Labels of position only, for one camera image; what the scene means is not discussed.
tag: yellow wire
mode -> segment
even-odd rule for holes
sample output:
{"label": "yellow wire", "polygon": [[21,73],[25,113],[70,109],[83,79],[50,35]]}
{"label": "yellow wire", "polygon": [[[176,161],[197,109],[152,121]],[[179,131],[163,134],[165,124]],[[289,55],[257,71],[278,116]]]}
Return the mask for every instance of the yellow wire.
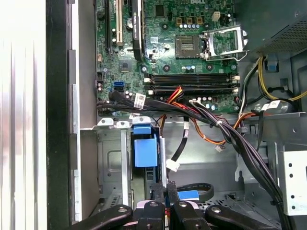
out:
{"label": "yellow wire", "polygon": [[[265,84],[264,84],[264,80],[263,80],[263,72],[262,72],[262,69],[263,69],[263,57],[261,57],[261,60],[258,64],[258,75],[259,75],[259,82],[260,82],[260,85],[261,85],[261,88],[262,90],[264,91],[264,93],[269,97],[271,98],[272,100],[276,100],[278,99],[278,97],[274,97],[273,95],[271,95],[268,91],[267,91],[267,88],[265,87]],[[290,100],[292,101],[295,101],[295,100],[298,100],[298,99],[301,99],[302,97],[306,96],[307,95],[307,91],[305,91],[304,93],[294,97],[294,98],[290,98]]]}

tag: chip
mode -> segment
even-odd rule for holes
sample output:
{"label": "chip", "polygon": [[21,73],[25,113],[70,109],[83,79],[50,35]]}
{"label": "chip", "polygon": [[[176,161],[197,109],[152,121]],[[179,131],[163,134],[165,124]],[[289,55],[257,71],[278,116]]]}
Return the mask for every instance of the chip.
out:
{"label": "chip", "polygon": [[164,17],[164,6],[156,5],[155,6],[155,16],[156,17]]}
{"label": "chip", "polygon": [[200,53],[200,41],[197,35],[176,36],[176,58],[198,58]]}
{"label": "chip", "polygon": [[120,59],[118,61],[118,69],[120,72],[130,72],[132,70],[132,62],[130,59]]}

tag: metal panel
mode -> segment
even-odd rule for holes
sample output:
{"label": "metal panel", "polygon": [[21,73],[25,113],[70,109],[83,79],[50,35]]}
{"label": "metal panel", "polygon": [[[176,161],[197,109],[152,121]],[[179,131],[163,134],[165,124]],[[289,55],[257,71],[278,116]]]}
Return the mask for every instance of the metal panel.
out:
{"label": "metal panel", "polygon": [[47,229],[45,7],[13,0],[0,8],[2,230]]}
{"label": "metal panel", "polygon": [[307,151],[282,152],[280,187],[284,212],[289,216],[307,215]]}

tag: cable tie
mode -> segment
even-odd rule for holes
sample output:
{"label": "cable tie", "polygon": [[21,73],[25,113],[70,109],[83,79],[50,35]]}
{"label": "cable tie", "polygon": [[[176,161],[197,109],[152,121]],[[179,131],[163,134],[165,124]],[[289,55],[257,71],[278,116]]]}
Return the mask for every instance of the cable tie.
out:
{"label": "cable tie", "polygon": [[220,125],[221,123],[223,123],[221,120],[219,120],[218,122],[216,122],[216,126]]}

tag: pcie slot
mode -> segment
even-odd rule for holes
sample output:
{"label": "pcie slot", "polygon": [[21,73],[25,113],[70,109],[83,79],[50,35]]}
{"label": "pcie slot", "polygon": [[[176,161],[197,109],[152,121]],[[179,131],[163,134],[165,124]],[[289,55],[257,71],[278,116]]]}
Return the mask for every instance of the pcie slot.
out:
{"label": "pcie slot", "polygon": [[106,52],[112,53],[112,38],[111,38],[111,14],[110,14],[110,0],[105,0],[105,12],[106,12],[106,25],[105,25],[105,39],[106,39]]}
{"label": "pcie slot", "polygon": [[[200,94],[200,93],[233,93],[237,91],[236,84],[229,85],[186,85],[181,86],[184,94]],[[170,95],[178,86],[154,86],[148,90],[149,95]]]}
{"label": "pcie slot", "polygon": [[123,45],[122,0],[116,0],[116,44]]}

